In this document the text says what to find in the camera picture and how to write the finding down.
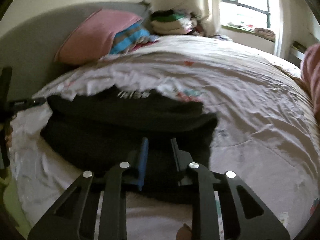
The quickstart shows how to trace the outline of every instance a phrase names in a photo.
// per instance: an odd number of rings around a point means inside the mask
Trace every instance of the bed sheet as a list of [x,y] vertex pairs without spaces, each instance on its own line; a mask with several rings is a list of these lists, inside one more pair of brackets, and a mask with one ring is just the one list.
[[[104,57],[67,73],[35,96],[59,94],[72,100],[116,85],[202,101],[204,112],[219,116],[210,169],[236,172],[294,238],[319,198],[320,168],[319,128],[310,99],[290,77],[299,79],[299,73],[286,61],[230,41],[166,36],[128,55]],[[19,113],[12,122],[11,168],[32,225],[82,172],[40,137],[50,115],[46,104]],[[175,239],[183,223],[191,225],[191,212],[189,206],[130,193],[128,239]]]

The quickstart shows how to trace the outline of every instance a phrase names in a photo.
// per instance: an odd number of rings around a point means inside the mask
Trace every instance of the silver screw head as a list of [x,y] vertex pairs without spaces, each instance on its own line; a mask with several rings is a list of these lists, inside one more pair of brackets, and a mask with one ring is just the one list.
[[128,162],[120,163],[120,167],[123,168],[123,169],[129,168],[130,167],[130,163],[128,163]]
[[199,168],[199,164],[198,163],[189,163],[189,167],[192,169],[197,169],[197,168]]
[[91,171],[85,171],[84,173],[82,173],[82,176],[84,176],[85,178],[90,178],[92,176],[92,172]]
[[233,179],[236,177],[236,173],[234,171],[227,171],[226,176],[230,179]]

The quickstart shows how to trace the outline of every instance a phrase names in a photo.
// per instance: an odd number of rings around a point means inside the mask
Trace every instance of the bed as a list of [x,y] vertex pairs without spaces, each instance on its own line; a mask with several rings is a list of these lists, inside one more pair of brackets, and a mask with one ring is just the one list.
[[[69,33],[99,8],[132,11],[149,26],[145,5],[120,2],[61,8],[23,23],[0,40],[0,67],[13,66],[9,98],[58,94],[72,100],[113,85],[156,89],[176,100],[197,97],[204,112],[219,114],[210,169],[236,172],[294,239],[320,198],[319,126],[300,70],[231,41],[186,35],[164,36],[128,55],[106,56],[75,70],[53,63]],[[50,115],[46,104],[19,113],[12,122],[11,172],[31,226],[82,173],[41,138]],[[191,212],[190,206],[130,193],[128,239],[174,239],[183,223],[190,225]]]

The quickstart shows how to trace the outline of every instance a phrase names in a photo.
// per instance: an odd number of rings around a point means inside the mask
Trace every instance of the window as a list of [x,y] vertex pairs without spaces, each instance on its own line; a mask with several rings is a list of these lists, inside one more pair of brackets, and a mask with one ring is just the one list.
[[220,20],[229,23],[270,28],[269,0],[221,0]]

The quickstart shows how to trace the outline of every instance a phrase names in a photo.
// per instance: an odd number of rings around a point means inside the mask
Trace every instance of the pillow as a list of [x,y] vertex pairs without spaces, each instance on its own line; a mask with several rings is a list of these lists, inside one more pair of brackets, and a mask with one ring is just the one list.
[[108,54],[117,33],[142,18],[134,13],[99,10],[74,30],[58,50],[55,61],[83,65]]
[[116,34],[110,54],[127,53],[138,43],[149,42],[149,37],[150,33],[140,23],[135,23]]

